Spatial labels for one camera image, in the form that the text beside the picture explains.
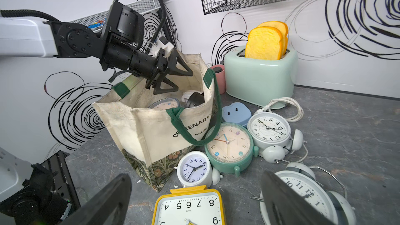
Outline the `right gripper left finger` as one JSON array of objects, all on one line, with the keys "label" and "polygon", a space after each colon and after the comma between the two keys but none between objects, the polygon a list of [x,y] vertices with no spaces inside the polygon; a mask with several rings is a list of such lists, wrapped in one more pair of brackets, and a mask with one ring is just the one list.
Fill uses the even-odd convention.
[{"label": "right gripper left finger", "polygon": [[129,206],[132,182],[128,174],[119,174],[84,206],[64,220],[62,225],[123,225]]}]

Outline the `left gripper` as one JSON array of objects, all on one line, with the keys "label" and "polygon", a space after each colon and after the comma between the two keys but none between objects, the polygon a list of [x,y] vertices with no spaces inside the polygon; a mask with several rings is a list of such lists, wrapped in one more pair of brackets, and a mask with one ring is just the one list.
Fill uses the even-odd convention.
[{"label": "left gripper", "polygon": [[193,76],[193,71],[185,63],[177,49],[169,53],[161,50],[157,57],[140,51],[144,37],[144,17],[125,10],[117,26],[105,25],[101,39],[106,46],[100,59],[104,71],[119,69],[109,79],[113,82],[119,75],[130,73],[146,79],[145,87],[153,88],[154,95],[177,92],[179,87],[166,76]]}]

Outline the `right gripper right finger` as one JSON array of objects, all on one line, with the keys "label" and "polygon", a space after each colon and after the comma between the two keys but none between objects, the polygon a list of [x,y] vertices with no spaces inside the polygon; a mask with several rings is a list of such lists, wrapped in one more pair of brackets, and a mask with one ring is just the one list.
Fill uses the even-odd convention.
[{"label": "right gripper right finger", "polygon": [[276,174],[264,171],[260,177],[266,211],[272,225],[332,225],[304,198],[287,186]]}]

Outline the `cream canvas tote bag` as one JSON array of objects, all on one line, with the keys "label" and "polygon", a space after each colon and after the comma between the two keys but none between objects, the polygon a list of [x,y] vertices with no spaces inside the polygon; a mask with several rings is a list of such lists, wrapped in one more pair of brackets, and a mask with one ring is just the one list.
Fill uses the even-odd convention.
[{"label": "cream canvas tote bag", "polygon": [[[193,76],[170,76],[177,92],[155,95],[145,88],[145,79],[130,76],[93,103],[118,149],[156,192],[164,187],[179,160],[209,143],[207,131],[222,122],[216,74],[200,54],[182,54],[182,58]],[[189,90],[202,92],[204,102],[191,108],[151,108],[166,98],[180,99]]]}]

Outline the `blue round beige clock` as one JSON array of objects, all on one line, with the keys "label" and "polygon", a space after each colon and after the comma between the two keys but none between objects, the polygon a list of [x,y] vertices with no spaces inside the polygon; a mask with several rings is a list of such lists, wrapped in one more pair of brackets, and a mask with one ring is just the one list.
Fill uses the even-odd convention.
[{"label": "blue round beige clock", "polygon": [[181,104],[179,102],[179,100],[177,100],[176,98],[165,98],[162,100],[159,100],[155,103],[153,103],[152,105],[150,105],[148,108],[149,109],[154,109],[154,110],[167,110],[170,108],[177,108],[180,107]]}]

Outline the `white square clock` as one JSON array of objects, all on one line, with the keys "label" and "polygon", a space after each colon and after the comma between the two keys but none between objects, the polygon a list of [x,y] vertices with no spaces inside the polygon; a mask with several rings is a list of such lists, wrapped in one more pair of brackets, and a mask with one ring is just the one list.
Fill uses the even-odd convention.
[{"label": "white square clock", "polygon": [[201,92],[200,92],[200,91],[197,91],[197,90],[188,90],[188,91],[185,91],[185,92],[183,93],[182,97],[181,97],[181,101],[184,102],[184,103],[186,103],[186,102],[189,100],[189,98],[191,97],[191,95],[194,94],[194,93],[199,93],[199,94],[201,94]]}]

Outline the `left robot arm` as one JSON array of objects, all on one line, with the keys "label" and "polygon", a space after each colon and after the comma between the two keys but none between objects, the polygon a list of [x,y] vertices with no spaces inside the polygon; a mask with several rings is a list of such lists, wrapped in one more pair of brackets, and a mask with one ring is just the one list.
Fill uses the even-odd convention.
[{"label": "left robot arm", "polygon": [[141,51],[143,38],[144,17],[119,2],[111,5],[99,34],[41,11],[1,11],[2,57],[95,57],[103,70],[144,78],[145,87],[154,94],[178,91],[168,76],[191,77],[193,71],[167,40],[151,41]]}]

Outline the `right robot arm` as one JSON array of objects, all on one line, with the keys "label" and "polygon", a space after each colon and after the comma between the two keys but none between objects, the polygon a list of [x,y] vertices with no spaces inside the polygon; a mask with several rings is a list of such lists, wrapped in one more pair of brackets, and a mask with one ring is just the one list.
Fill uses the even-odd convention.
[{"label": "right robot arm", "polygon": [[[71,201],[49,189],[53,174],[40,164],[21,190],[1,202],[1,212],[18,225],[102,225],[110,220],[122,225],[132,192],[131,178],[120,174],[84,206],[71,213]],[[273,225],[329,225],[331,221],[314,209],[276,174],[261,176],[262,193],[269,221]],[[225,201],[216,189],[206,186],[173,189],[155,205],[155,225],[224,225]]]}]

